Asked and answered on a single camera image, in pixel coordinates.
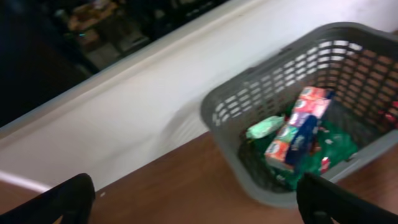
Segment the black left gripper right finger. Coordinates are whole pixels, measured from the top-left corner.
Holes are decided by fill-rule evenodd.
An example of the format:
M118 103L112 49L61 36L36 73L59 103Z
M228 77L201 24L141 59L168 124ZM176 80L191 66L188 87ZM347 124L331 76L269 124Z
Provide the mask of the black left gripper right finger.
M397 223L397 215L306 173L297 185L297 204L305 224Z

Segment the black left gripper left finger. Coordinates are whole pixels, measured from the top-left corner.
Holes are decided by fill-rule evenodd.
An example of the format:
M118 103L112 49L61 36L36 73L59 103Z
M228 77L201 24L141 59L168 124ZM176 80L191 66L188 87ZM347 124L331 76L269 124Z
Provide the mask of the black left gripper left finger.
M78 174L26 203L1 215L1 223L89 222L95 188L91 177Z

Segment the green Nescafe coffee bag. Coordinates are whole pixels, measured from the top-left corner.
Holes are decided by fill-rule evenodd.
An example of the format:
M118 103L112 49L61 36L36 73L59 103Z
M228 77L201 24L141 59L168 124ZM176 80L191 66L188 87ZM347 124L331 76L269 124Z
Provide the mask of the green Nescafe coffee bag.
M299 164L298 171L278 169L271 167L264 155L276 136L274 131L260 139L245 139L239 148L238 157L258 186L277 193L294 191L304 173L322 175L358 152L358 146L347 132L325 121L315 136L309 155Z

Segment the Kleenex tissue pack box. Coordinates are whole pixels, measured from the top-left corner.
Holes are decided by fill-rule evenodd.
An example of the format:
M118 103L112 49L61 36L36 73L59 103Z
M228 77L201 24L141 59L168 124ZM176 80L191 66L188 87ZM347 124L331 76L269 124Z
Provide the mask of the Kleenex tissue pack box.
M309 154L334 95L333 90L313 86L301 91L292 114L264 153L271 167L293 170Z

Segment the light teal snack wrapper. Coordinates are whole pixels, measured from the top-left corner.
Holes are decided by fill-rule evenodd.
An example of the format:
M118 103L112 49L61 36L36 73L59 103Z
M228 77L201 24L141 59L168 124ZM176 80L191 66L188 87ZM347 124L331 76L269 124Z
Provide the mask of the light teal snack wrapper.
M282 116L270 116L255 125L248 128L246 131L246 137L248 139L260 139L264 138L273 132L277 131L284 125L284 117Z

